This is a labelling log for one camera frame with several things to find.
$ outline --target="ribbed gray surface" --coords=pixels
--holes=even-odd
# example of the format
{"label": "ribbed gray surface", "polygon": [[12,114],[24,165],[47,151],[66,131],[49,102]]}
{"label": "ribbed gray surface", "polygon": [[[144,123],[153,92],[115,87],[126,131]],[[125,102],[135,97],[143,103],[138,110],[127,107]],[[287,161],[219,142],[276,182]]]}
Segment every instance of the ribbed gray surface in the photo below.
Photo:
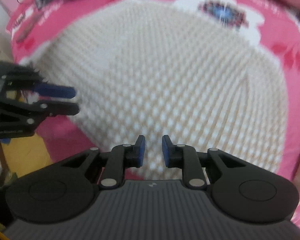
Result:
{"label": "ribbed gray surface", "polygon": [[126,181],[103,191],[72,220],[54,225],[17,220],[5,235],[10,240],[299,240],[300,230],[289,221],[258,226],[233,220],[204,192],[174,180]]}

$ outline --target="blue plastic piece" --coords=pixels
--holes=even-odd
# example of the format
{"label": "blue plastic piece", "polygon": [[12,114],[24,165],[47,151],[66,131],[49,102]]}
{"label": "blue plastic piece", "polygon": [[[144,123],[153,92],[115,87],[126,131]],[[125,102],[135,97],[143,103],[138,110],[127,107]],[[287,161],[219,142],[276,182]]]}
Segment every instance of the blue plastic piece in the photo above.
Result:
{"label": "blue plastic piece", "polygon": [[162,136],[162,153],[164,158],[164,163],[166,164],[166,167],[169,166],[169,149],[166,143],[166,140],[164,139],[164,136]]}
{"label": "blue plastic piece", "polygon": [[9,144],[11,142],[10,138],[0,139],[0,142],[3,144]]}
{"label": "blue plastic piece", "polygon": [[74,98],[76,91],[73,87],[57,86],[47,83],[37,85],[34,90],[39,95],[53,98]]}
{"label": "blue plastic piece", "polygon": [[146,150],[146,138],[143,137],[143,140],[140,145],[140,151],[139,151],[139,164],[140,167],[143,165],[143,157],[145,156],[145,150]]}

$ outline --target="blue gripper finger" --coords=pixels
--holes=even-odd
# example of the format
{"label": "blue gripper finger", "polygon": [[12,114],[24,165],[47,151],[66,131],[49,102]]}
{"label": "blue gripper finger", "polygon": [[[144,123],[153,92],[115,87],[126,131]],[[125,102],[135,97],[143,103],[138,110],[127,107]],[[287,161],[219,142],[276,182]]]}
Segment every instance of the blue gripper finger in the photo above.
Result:
{"label": "blue gripper finger", "polygon": [[140,143],[140,152],[139,152],[139,165],[142,167],[143,165],[143,157],[145,156],[146,150],[146,138],[143,136],[142,141]]}
{"label": "blue gripper finger", "polygon": [[36,85],[33,92],[37,92],[44,97],[53,98],[74,98],[77,92],[73,87],[57,86],[47,83]]}
{"label": "blue gripper finger", "polygon": [[162,137],[162,153],[166,167],[168,167],[170,163],[171,147],[173,147],[173,144],[170,140],[170,137],[168,135],[164,135]]}

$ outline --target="logo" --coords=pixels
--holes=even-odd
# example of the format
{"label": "logo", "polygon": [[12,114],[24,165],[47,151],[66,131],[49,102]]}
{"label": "logo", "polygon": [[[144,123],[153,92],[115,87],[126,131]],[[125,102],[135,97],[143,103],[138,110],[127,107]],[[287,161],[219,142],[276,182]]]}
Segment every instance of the logo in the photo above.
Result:
{"label": "logo", "polygon": [[155,186],[157,186],[156,183],[151,183],[151,184],[149,184],[149,187],[155,187]]}
{"label": "logo", "polygon": [[23,130],[0,131],[0,134],[22,133]]}

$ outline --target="white textured object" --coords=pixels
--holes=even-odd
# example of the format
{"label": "white textured object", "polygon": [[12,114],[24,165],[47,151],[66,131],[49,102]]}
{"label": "white textured object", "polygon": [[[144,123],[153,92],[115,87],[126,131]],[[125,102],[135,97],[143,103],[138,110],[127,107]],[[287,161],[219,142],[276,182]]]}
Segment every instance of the white textured object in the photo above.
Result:
{"label": "white textured object", "polygon": [[236,33],[171,5],[133,0],[70,25],[36,62],[53,83],[77,88],[73,122],[102,150],[146,136],[149,179],[164,168],[161,138],[219,148],[270,171],[287,122],[283,73]]}

